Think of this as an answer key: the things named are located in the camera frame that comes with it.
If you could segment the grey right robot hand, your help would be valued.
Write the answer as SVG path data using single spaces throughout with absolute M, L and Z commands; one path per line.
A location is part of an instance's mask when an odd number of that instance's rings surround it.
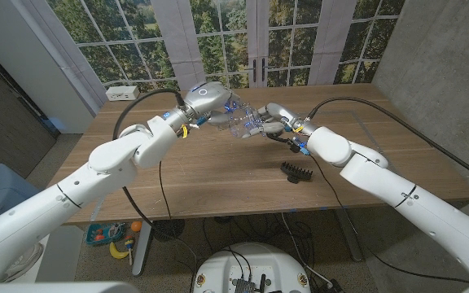
M 249 107 L 243 115 L 241 138 L 249 138 L 257 134 L 281 134 L 292 131 L 302 124 L 300 117 L 292 110 L 277 103 L 268 103 L 255 109 Z

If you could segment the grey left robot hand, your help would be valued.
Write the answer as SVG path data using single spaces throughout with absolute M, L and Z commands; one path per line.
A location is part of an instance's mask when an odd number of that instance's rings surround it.
M 224 126 L 230 119 L 226 106 L 238 102 L 240 97 L 219 81 L 195 85 L 184 98 L 185 113 L 190 120 L 204 117 L 211 125 Z

